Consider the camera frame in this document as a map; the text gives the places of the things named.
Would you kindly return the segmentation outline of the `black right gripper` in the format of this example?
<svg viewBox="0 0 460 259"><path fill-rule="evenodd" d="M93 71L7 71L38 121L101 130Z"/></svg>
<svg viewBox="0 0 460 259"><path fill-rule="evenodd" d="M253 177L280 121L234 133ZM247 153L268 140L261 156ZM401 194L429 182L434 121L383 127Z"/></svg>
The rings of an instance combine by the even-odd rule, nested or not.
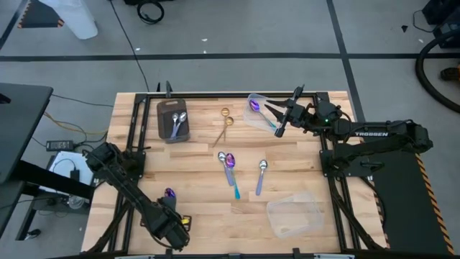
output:
<svg viewBox="0 0 460 259"><path fill-rule="evenodd" d="M313 114L308 112L313 105L309 104L307 106L301 106L297 104L297 100L299 98L300 94L293 94L291 98L282 101L272 99L267 100L266 107L268 107L269 111L281 124L281 126L275 131L276 137L282 137L284 135L287 123L293 127L303 129L304 133L312 132L314 137L318 136L318 129L311 124ZM286 108L286 111L282 113L271 106Z"/></svg>

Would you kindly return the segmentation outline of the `clear plastic bin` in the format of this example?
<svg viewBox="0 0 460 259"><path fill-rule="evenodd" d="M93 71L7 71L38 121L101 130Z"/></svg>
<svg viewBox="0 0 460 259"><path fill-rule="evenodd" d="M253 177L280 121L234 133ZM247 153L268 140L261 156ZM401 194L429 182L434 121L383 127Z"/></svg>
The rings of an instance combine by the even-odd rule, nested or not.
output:
<svg viewBox="0 0 460 259"><path fill-rule="evenodd" d="M259 105L260 105L260 110L261 112L273 123L276 125L276 128L271 128L271 126L266 123L266 121L258 115L256 112L253 112L250 105L249 105L249 100L250 99L255 99ZM243 120L246 124L248 124L251 127L256 127L260 130L265 130L271 133L275 133L276 129L281 126L281 124L276 120L275 116L269 111L269 109L265 106L267 104L267 100L272 99L272 100L278 100L281 101L281 99L274 99L274 98L269 98L267 96L263 96L260 94L250 94L247 97L247 101L244 107L243 111Z"/></svg>
<svg viewBox="0 0 460 259"><path fill-rule="evenodd" d="M267 216L275 236L284 239L323 227L324 215L310 192L267 203Z"/></svg>

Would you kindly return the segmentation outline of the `gold spoon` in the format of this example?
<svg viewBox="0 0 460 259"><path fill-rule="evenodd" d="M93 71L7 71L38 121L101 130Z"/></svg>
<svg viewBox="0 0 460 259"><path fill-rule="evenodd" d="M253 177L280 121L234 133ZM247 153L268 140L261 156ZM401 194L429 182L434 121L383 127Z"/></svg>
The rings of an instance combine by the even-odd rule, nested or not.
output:
<svg viewBox="0 0 460 259"><path fill-rule="evenodd" d="M224 127L220 133L220 135L216 138L216 140L214 141L213 143L213 147L215 147L217 145L217 143L219 142L219 140L222 138L222 136L226 133L226 130L227 130L227 127L228 126L231 126L232 124L234 123L234 119L232 117L227 117L225 118L224 120Z"/></svg>
<svg viewBox="0 0 460 259"><path fill-rule="evenodd" d="M227 122L227 118L229 116L229 109L224 107L222 110L221 110L221 115L224 117L224 125L226 125L226 122ZM224 140L226 140L226 130L224 129Z"/></svg>

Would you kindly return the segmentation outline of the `dark grey translucent bin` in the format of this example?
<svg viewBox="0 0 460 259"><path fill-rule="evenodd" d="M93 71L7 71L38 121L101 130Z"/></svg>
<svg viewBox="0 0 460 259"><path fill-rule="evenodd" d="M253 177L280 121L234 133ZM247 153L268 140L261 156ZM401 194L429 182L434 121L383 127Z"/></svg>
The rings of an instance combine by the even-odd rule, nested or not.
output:
<svg viewBox="0 0 460 259"><path fill-rule="evenodd" d="M176 138L170 138L173 130L173 114L179 116L182 112L187 112L187 119L180 125ZM157 123L158 134L167 144L185 142L190 138L190 129L188 124L188 111L184 99L173 99L161 101L157 105Z"/></svg>

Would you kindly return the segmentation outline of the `white board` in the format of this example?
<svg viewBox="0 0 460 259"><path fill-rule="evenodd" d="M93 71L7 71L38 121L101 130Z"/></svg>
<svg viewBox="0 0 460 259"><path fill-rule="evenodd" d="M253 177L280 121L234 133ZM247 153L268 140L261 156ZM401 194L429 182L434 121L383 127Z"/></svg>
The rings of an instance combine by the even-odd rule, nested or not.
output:
<svg viewBox="0 0 460 259"><path fill-rule="evenodd" d="M91 185L93 173L86 164L86 159L80 153L59 152L48 165L47 169L67 178L71 178L71 171L78 171L79 181Z"/></svg>

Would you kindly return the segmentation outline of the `black power adapter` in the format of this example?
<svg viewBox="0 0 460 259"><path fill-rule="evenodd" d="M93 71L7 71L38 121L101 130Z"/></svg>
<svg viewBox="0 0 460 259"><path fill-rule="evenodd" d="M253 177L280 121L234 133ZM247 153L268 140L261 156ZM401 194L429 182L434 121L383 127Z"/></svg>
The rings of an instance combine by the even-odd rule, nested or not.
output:
<svg viewBox="0 0 460 259"><path fill-rule="evenodd" d="M45 148L48 152L72 151L75 145L72 140L48 140Z"/></svg>

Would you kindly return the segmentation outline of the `black platform hazard stripe edge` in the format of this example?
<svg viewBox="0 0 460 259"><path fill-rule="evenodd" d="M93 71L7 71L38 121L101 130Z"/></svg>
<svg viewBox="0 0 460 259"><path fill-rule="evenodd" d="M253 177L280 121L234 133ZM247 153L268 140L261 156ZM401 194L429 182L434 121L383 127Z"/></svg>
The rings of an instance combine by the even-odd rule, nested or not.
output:
<svg viewBox="0 0 460 259"><path fill-rule="evenodd" d="M393 151L369 160L384 164L373 173L373 181L385 206L384 233L390 249L453 255L454 245L421 157Z"/></svg>

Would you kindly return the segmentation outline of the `black equipment case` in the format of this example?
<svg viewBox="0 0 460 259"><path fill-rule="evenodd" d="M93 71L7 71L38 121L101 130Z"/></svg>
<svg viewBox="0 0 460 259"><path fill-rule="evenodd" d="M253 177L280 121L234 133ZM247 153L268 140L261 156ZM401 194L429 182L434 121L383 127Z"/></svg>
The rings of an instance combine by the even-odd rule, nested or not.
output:
<svg viewBox="0 0 460 259"><path fill-rule="evenodd" d="M174 0L123 0L123 2L126 5L130 5L130 6L138 5L138 4L141 4L143 2L160 3L160 2L164 2L164 1L174 1Z"/></svg>

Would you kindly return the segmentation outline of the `black desk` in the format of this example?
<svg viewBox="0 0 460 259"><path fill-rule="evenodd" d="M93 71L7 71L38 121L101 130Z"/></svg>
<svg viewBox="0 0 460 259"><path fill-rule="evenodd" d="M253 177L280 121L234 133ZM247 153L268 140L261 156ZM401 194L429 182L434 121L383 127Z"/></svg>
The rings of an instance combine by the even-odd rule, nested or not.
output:
<svg viewBox="0 0 460 259"><path fill-rule="evenodd" d="M93 187L22 160L52 93L49 86L0 83L0 237L28 183L93 198Z"/></svg>

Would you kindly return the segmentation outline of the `person's shoe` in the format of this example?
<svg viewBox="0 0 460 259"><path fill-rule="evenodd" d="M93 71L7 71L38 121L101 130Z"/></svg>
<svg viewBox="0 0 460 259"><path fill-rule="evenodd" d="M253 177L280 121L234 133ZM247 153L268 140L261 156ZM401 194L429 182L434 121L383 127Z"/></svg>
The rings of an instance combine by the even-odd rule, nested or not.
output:
<svg viewBox="0 0 460 259"><path fill-rule="evenodd" d="M445 68L440 72L443 81L460 81L460 67Z"/></svg>

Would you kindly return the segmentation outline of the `black equipment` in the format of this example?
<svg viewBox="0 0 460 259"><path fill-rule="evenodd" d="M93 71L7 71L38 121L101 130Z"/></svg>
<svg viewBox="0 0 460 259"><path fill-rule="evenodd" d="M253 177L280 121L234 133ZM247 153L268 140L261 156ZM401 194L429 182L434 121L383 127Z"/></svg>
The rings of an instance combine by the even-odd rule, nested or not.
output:
<svg viewBox="0 0 460 259"><path fill-rule="evenodd" d="M430 47L460 49L460 0L429 0L422 13L428 24L436 26Z"/></svg>

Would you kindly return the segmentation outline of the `black mat hazard stripe edge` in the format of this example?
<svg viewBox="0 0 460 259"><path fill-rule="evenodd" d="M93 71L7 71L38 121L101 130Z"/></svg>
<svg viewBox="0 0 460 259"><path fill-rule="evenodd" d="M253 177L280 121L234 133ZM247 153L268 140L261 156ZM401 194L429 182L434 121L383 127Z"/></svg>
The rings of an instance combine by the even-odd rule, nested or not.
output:
<svg viewBox="0 0 460 259"><path fill-rule="evenodd" d="M49 6L39 0L29 0L18 22L18 28L53 28L62 27L64 21Z"/></svg>

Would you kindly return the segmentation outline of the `black aluminium table frame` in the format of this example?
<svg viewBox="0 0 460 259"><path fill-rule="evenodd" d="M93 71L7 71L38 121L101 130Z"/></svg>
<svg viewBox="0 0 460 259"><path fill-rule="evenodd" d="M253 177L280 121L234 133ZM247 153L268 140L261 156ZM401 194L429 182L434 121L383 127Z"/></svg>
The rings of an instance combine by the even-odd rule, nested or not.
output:
<svg viewBox="0 0 460 259"><path fill-rule="evenodd" d="M186 255L336 253L340 249L328 181L321 172L321 141L287 127L282 137L251 127L243 120L247 93L184 93L190 138L167 144L159 138L157 95L149 108L133 115L135 95L119 93L111 115L107 140L124 150L144 145L146 162L139 187L151 199L171 188L177 209L192 218ZM229 109L234 123L213 143L224 127L221 110ZM237 200L218 153L234 155L234 175L241 195ZM261 160L267 161L262 192L256 195ZM323 227L288 238L275 236L267 216L267 203L310 192L324 215Z"/></svg>

